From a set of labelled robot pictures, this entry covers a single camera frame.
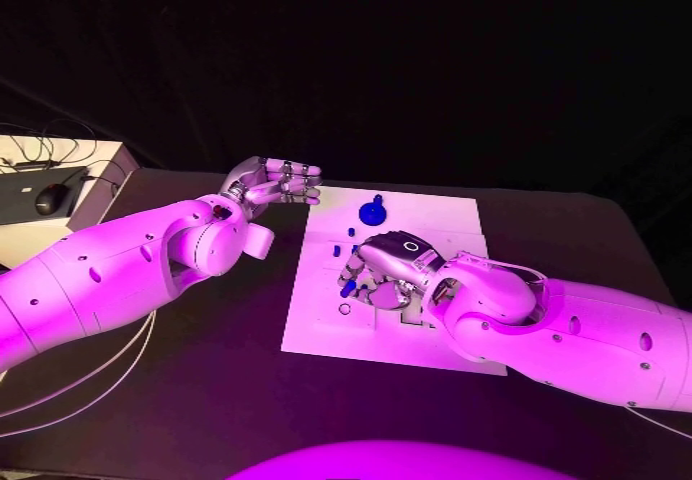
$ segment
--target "black computer mouse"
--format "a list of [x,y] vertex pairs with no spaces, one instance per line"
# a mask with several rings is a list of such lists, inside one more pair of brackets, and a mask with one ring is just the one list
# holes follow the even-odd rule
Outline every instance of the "black computer mouse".
[[36,211],[39,215],[51,215],[58,211],[70,193],[70,187],[62,183],[52,183],[36,196]]

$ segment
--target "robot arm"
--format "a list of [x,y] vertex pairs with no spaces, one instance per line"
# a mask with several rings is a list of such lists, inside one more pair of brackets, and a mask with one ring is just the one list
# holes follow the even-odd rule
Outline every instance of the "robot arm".
[[319,203],[320,169],[253,157],[220,194],[97,225],[0,276],[0,372],[111,330],[234,266],[264,259],[273,232],[251,223],[270,202]]
[[[377,288],[357,290],[365,268]],[[365,241],[339,284],[342,295],[384,309],[420,295],[421,319],[468,360],[613,405],[692,411],[688,312],[466,252],[446,261],[406,232]]]

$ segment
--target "dark table surface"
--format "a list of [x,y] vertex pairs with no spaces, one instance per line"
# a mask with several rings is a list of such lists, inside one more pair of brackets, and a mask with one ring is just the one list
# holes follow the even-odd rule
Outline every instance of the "dark table surface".
[[[217,192],[224,175],[139,170],[106,220]],[[476,198],[492,258],[672,303],[619,206],[583,194],[328,182]],[[583,478],[691,478],[692,444],[623,408],[517,372],[496,377],[280,350],[307,207],[273,206],[264,262],[244,256],[159,311],[150,347],[122,386],[81,415],[0,439],[0,467],[133,479],[220,479],[302,447],[358,439],[460,445]],[[142,323],[62,345],[16,367],[0,408],[26,403],[110,358]],[[133,355],[2,430],[70,413]],[[652,412],[692,432],[692,415]]]

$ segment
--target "blue shape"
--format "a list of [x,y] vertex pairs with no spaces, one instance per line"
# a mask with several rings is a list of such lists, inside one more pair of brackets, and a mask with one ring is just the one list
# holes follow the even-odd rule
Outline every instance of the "blue shape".
[[358,211],[361,221],[371,227],[382,225],[387,219],[387,210],[382,206],[382,195],[375,195],[371,203],[364,204]]
[[349,280],[346,282],[345,287],[342,288],[342,297],[346,298],[349,296],[349,293],[358,288],[358,283],[354,280]]

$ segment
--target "black background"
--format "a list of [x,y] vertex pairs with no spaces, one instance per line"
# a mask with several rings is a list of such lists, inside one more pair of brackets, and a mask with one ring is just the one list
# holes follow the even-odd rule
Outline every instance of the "black background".
[[260,154],[335,180],[596,193],[692,307],[682,12],[51,1],[5,5],[0,26],[0,120],[77,119],[173,170]]

